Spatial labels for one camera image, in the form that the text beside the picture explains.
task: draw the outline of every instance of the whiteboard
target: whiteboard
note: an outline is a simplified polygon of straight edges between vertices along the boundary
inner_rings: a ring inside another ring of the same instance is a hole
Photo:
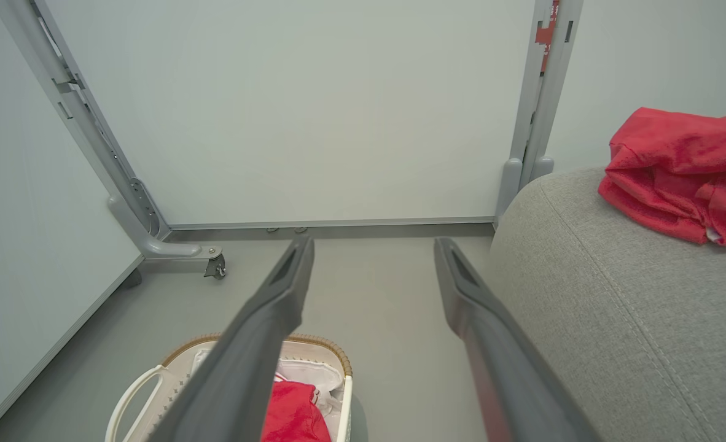
[[[0,19],[0,415],[139,258],[108,198]]]
[[[607,165],[641,106],[726,115],[726,0],[584,2],[546,149],[554,171]]]
[[[533,2],[45,3],[172,227],[494,214]]]

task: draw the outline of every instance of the folded red garment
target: folded red garment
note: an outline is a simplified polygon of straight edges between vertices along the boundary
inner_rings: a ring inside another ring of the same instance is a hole
[[[609,146],[606,201],[663,234],[726,246],[726,117],[641,108]]]
[[[262,442],[331,442],[315,396],[309,384],[274,382]]]

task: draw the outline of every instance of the gray sofa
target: gray sofa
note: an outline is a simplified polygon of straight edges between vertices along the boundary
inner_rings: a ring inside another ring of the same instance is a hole
[[[636,224],[603,176],[525,187],[487,282],[604,440],[726,442],[726,248]]]

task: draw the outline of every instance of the white plastic basket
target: white plastic basket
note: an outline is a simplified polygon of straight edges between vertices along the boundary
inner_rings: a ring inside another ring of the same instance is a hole
[[[158,383],[147,398],[139,415],[131,425],[122,442],[144,442],[163,419],[167,409],[180,394],[191,378],[194,357],[200,350],[210,350],[215,345],[220,333],[208,334],[192,339],[172,352],[161,364],[145,371],[139,378],[125,390],[115,406],[115,411],[107,426],[106,442],[116,442],[120,420],[125,408],[147,381],[158,377]],[[341,347],[329,339],[320,336],[295,334],[285,339],[281,346],[281,359],[304,359],[326,363],[339,373],[344,374],[343,397],[341,399],[341,419],[338,423],[338,433],[333,437],[335,442],[349,442],[349,431],[352,420],[352,366]]]

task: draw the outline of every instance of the floor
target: floor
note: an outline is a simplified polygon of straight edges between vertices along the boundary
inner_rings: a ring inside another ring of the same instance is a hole
[[[464,345],[445,324],[433,236],[453,236],[479,269],[490,230],[309,231],[316,257],[296,331],[332,339],[349,356],[353,442],[486,439]],[[228,276],[203,279],[196,263],[144,263],[141,285],[113,294],[4,415],[0,441],[103,440],[128,384],[184,341],[222,331],[291,235],[177,235],[222,246]]]

